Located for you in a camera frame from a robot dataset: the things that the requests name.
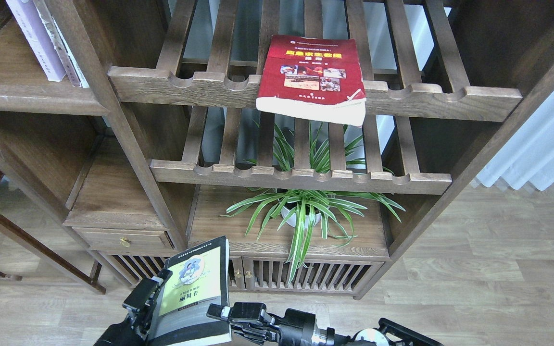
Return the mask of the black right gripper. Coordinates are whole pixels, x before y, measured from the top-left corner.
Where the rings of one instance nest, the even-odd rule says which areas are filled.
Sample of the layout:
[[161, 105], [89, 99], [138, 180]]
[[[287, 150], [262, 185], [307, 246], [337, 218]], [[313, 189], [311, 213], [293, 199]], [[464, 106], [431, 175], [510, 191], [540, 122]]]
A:
[[255, 344], [275, 342], [280, 346], [334, 346], [335, 330], [320, 329], [316, 315], [298, 309], [286, 309], [284, 317], [266, 311], [262, 303], [210, 304], [207, 317], [225, 321], [240, 337]]

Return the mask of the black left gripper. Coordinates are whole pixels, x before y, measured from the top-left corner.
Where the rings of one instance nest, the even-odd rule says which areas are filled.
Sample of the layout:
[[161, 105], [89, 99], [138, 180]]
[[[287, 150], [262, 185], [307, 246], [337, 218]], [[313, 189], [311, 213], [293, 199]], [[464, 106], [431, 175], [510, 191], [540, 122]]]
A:
[[94, 346], [145, 346], [140, 334], [148, 333], [160, 291], [171, 275], [171, 270], [162, 269], [150, 279], [143, 278], [123, 301], [127, 320], [108, 326]]

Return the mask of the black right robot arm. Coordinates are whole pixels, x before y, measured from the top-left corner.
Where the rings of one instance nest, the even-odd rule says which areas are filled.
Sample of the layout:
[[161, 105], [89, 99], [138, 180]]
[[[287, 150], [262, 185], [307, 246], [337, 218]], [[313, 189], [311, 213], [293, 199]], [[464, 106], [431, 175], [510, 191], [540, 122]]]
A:
[[284, 317], [266, 311], [259, 302], [237, 302], [233, 306], [210, 304], [207, 317], [228, 322], [233, 333], [262, 346], [440, 346], [440, 342], [381, 318], [376, 328], [366, 328], [354, 336], [321, 329], [312, 313], [287, 309]]

